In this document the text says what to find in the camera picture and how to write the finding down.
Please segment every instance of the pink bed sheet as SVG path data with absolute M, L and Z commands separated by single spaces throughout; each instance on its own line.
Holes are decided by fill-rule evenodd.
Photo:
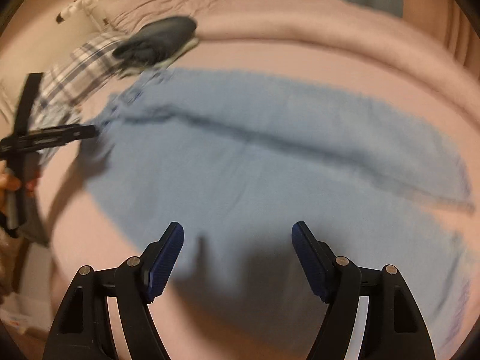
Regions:
M 448 134 L 459 146 L 471 177 L 474 200 L 479 206 L 479 130 L 428 86 L 396 69 L 348 52 L 275 40 L 203 42 L 181 58 L 176 66 L 240 68 L 329 84 L 384 99 L 403 111 L 421 116 Z M 83 112 L 86 117 L 96 115 L 111 92 L 119 92 L 133 81 L 134 78 L 112 79 L 85 104 Z M 73 143 L 57 153 L 46 168 L 38 191 L 41 212 L 52 231 L 51 248 L 65 283 L 84 264 L 90 264 L 97 270 L 110 268 L 141 252 L 109 221 L 83 189 L 72 164 L 77 149 L 78 145 Z M 480 251 L 478 211 L 424 209 L 431 211 L 449 230 L 460 232 L 472 251 Z M 462 326 L 454 339 L 437 354 L 439 360 L 450 358 L 480 314 L 480 275 L 472 283 L 465 308 Z M 293 360 L 306 357 L 306 354 L 296 357 L 255 342 L 202 314 L 201 310 L 186 304 L 170 285 L 167 285 L 164 295 L 150 306 L 150 310 L 172 359 Z M 128 359 L 117 312 L 112 313 L 112 319 L 118 352 L 122 359 Z

